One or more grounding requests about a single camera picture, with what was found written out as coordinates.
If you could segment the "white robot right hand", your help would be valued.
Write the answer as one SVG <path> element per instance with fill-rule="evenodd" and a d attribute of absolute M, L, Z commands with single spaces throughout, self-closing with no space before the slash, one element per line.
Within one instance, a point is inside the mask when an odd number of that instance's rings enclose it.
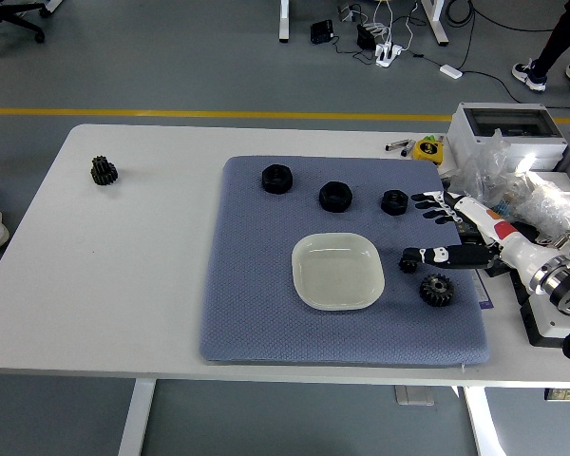
<path fill-rule="evenodd" d="M 555 249 L 532 243 L 511 223 L 472 197 L 434 191 L 413 195 L 411 199 L 418 209 L 426 210 L 426 219 L 434 219 L 437 224 L 454 221 L 475 226 L 484 244 L 408 247 L 399 261 L 402 271 L 411 273 L 419 263 L 442 269 L 486 269 L 498 258 L 518 272 L 528 291 L 538 295 L 547 292 L 547 263 L 558 256 Z"/>

